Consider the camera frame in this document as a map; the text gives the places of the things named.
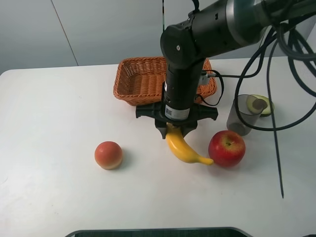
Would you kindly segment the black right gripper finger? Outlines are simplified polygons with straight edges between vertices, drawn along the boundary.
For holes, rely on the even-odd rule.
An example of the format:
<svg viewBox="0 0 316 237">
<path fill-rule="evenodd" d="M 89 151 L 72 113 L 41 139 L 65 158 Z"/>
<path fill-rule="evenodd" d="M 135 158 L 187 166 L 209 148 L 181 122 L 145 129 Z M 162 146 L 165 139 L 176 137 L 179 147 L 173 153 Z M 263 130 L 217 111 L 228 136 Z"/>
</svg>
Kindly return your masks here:
<svg viewBox="0 0 316 237">
<path fill-rule="evenodd" d="M 183 136 L 183 138 L 189 134 L 191 131 L 194 131 L 196 130 L 196 126 L 181 126 L 180 127 L 180 130 L 181 130 L 181 134 Z"/>
</svg>

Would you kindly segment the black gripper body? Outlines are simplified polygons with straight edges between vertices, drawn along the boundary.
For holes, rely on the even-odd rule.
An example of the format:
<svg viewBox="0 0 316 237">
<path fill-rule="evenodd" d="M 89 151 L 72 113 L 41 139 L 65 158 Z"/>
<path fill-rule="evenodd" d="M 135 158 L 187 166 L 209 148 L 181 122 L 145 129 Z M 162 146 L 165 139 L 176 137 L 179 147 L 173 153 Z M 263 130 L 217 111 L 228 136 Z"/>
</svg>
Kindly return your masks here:
<svg viewBox="0 0 316 237">
<path fill-rule="evenodd" d="M 196 124 L 202 119 L 216 120 L 218 117 L 217 108 L 204 106 L 198 103 L 184 110 L 173 109 L 164 103 L 151 103 L 136 106 L 136 117 L 150 117 L 158 122 L 169 123 L 177 127 L 185 127 Z"/>
</svg>

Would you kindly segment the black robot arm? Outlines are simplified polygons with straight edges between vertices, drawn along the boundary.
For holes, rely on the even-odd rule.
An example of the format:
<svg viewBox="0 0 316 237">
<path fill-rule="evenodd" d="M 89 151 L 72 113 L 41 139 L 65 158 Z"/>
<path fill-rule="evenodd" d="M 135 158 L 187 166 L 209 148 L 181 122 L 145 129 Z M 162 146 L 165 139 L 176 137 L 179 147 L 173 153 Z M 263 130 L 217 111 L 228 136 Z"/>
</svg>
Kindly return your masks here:
<svg viewBox="0 0 316 237">
<path fill-rule="evenodd" d="M 264 44 L 253 59 L 262 60 L 266 48 L 276 42 L 288 56 L 291 72 L 307 93 L 315 95 L 299 78 L 294 61 L 302 61 L 315 73 L 316 55 L 295 30 L 300 22 L 316 13 L 313 0 L 219 0 L 203 10 L 198 1 L 188 19 L 168 26 L 160 38 L 167 62 L 161 101 L 137 106 L 136 116 L 155 120 L 162 137 L 167 125 L 174 125 L 182 135 L 196 129 L 201 119 L 216 119 L 215 107 L 195 102 L 197 87 L 208 78 L 203 64 L 213 57 L 257 43 L 263 30 L 270 27 Z"/>
</svg>

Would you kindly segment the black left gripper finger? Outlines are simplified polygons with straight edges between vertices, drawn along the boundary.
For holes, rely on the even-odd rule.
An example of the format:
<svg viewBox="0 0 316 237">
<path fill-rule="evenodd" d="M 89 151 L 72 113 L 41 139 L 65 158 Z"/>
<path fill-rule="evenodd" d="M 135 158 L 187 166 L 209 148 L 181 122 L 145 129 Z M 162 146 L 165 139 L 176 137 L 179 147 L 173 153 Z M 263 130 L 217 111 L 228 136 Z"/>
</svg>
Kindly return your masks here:
<svg viewBox="0 0 316 237">
<path fill-rule="evenodd" d="M 166 134 L 167 134 L 167 127 L 166 126 L 158 126 L 158 127 L 156 127 L 156 129 L 160 132 L 162 139 L 165 139 Z"/>
</svg>

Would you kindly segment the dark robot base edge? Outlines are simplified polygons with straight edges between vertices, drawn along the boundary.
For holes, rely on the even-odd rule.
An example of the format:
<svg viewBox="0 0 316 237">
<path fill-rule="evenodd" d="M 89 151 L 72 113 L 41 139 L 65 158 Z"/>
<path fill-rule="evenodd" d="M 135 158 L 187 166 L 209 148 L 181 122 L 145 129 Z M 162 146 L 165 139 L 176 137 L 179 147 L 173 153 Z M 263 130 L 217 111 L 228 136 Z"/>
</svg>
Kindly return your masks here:
<svg viewBox="0 0 316 237">
<path fill-rule="evenodd" d="M 167 228 L 167 229 L 121 229 L 79 230 L 67 237 L 249 237 L 236 228 Z"/>
</svg>

